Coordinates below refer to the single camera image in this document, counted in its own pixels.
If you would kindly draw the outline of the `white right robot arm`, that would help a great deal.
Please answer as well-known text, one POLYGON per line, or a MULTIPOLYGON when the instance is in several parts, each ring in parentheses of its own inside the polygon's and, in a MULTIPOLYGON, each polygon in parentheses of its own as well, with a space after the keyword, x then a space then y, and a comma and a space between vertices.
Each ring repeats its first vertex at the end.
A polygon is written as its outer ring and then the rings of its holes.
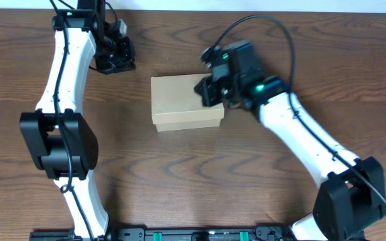
POLYGON ((291 226, 296 240, 350 240, 386 215, 383 168, 332 138, 279 76, 265 76, 248 41, 209 47, 212 74, 195 86, 203 106, 227 103, 251 111, 302 162, 318 195, 312 213, 291 226))

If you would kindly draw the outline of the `brown cardboard box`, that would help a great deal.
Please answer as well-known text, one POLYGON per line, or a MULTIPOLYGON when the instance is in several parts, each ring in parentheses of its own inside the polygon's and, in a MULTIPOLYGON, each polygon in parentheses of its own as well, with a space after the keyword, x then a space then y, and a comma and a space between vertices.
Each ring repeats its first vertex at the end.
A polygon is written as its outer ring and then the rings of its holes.
POLYGON ((160 76, 151 78, 151 117, 157 131, 177 131, 218 127, 224 106, 202 105, 195 85, 208 74, 160 76))

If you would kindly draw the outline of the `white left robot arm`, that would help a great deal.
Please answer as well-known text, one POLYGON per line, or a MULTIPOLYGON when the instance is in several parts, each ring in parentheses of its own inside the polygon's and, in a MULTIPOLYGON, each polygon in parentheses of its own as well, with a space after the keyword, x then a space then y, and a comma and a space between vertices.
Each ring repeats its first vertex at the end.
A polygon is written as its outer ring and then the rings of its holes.
POLYGON ((97 191, 99 156, 95 134, 83 116, 89 70, 116 74, 135 69, 133 43, 122 19, 107 22, 105 1, 79 1, 56 8, 55 52, 48 83, 19 127, 37 169, 54 181, 74 221, 69 231, 35 231, 30 240, 118 240, 97 191))

